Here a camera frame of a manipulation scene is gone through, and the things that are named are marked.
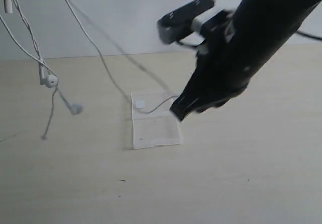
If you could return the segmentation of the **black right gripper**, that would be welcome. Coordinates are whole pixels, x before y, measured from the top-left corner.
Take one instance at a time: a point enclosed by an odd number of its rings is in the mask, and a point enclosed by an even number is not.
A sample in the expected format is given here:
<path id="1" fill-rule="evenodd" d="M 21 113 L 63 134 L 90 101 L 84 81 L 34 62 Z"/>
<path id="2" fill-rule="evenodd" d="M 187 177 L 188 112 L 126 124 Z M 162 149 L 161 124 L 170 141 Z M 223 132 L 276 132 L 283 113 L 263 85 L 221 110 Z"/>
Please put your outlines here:
<path id="1" fill-rule="evenodd" d="M 186 112 L 218 108 L 243 92 L 250 79 L 298 30 L 321 0 L 242 0 L 224 32 L 207 38 L 186 87 Z"/>

